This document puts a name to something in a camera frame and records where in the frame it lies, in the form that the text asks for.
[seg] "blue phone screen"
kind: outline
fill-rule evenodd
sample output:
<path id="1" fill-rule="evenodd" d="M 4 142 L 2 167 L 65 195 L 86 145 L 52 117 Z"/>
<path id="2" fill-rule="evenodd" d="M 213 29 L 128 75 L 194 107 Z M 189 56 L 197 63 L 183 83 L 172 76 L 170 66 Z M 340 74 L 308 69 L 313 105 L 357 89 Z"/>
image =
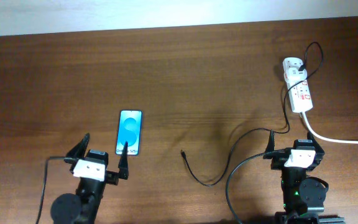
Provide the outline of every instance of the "blue phone screen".
<path id="1" fill-rule="evenodd" d="M 121 155 L 125 142 L 128 142 L 128 155 L 138 155 L 140 128 L 142 125 L 141 111 L 121 111 L 119 118 L 116 154 Z"/>

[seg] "wood grain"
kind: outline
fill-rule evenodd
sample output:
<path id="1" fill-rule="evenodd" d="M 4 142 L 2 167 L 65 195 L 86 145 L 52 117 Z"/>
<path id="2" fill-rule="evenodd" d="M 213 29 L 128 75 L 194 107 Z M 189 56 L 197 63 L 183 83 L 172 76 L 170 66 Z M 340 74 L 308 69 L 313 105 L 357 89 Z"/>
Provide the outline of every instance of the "wood grain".
<path id="1" fill-rule="evenodd" d="M 0 37 L 0 223 L 33 223 L 44 159 L 64 155 L 91 133 L 89 148 L 114 155 L 120 110 L 144 112 L 140 155 L 129 159 L 128 181 L 106 187 L 97 223 L 217 223 L 232 220 L 225 181 L 197 184 L 223 171 L 230 145 L 245 131 L 282 129 L 282 60 L 302 57 L 317 40 L 326 60 L 310 80 L 314 130 L 358 139 L 358 17 L 163 29 Z M 310 69 L 318 64 L 309 54 Z M 297 114 L 277 148 L 305 138 Z M 267 133 L 236 149 L 230 169 L 262 152 Z M 330 183 L 325 214 L 358 223 L 358 146 L 320 141 L 326 151 L 311 173 Z M 282 208 L 280 173 L 257 159 L 231 183 L 243 219 Z M 78 179 L 52 162 L 42 223 L 60 194 Z"/>

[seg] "wooden table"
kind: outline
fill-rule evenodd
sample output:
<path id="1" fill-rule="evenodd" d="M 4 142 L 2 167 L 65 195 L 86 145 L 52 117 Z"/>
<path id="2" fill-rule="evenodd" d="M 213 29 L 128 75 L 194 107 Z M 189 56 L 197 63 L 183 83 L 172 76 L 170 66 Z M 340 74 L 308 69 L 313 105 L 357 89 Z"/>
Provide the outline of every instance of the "wooden table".
<path id="1" fill-rule="evenodd" d="M 302 57 L 317 40 L 325 62 L 310 79 L 314 130 L 358 139 L 358 17 L 158 29 L 0 37 L 0 223 L 33 223 L 44 162 L 65 155 L 84 135 L 89 148 L 115 155 L 120 110 L 144 112 L 140 155 L 129 158 L 129 180 L 109 185 L 97 222 L 218 223 L 232 220 L 220 175 L 231 144 L 252 128 L 283 129 L 282 60 Z M 319 53 L 309 52 L 309 70 Z M 276 147 L 304 139 L 288 108 L 291 131 Z M 230 170 L 263 152 L 267 132 L 238 145 Z M 358 146 L 319 141 L 326 155 L 311 173 L 330 183 L 324 214 L 358 223 Z M 79 179 L 62 161 L 50 164 L 41 223 L 50 206 L 73 193 Z M 252 161 L 230 186 L 243 219 L 283 210 L 280 172 Z"/>

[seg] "power plug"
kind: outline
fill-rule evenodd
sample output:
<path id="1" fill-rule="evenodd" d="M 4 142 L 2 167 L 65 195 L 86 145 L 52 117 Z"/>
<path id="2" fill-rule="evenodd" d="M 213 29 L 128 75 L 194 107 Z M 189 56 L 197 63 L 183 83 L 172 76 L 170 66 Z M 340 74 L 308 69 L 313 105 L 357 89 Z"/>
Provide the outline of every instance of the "power plug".
<path id="1" fill-rule="evenodd" d="M 306 112 L 313 108 L 309 85 L 306 80 L 308 72 L 306 69 L 299 71 L 302 65 L 303 62 L 300 58 L 288 57 L 283 61 L 284 80 L 287 83 L 287 89 L 304 80 L 302 83 L 294 86 L 288 93 L 294 113 Z"/>

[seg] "smartphone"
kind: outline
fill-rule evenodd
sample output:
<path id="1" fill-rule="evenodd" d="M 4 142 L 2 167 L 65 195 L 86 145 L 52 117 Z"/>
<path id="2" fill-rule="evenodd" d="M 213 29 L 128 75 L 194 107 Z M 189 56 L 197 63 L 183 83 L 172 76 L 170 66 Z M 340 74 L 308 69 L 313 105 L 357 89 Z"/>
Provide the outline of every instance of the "smartphone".
<path id="1" fill-rule="evenodd" d="M 142 127 L 142 112 L 123 110 L 119 117 L 116 154 L 121 155 L 125 142 L 128 142 L 128 155 L 139 154 L 140 129 Z"/>

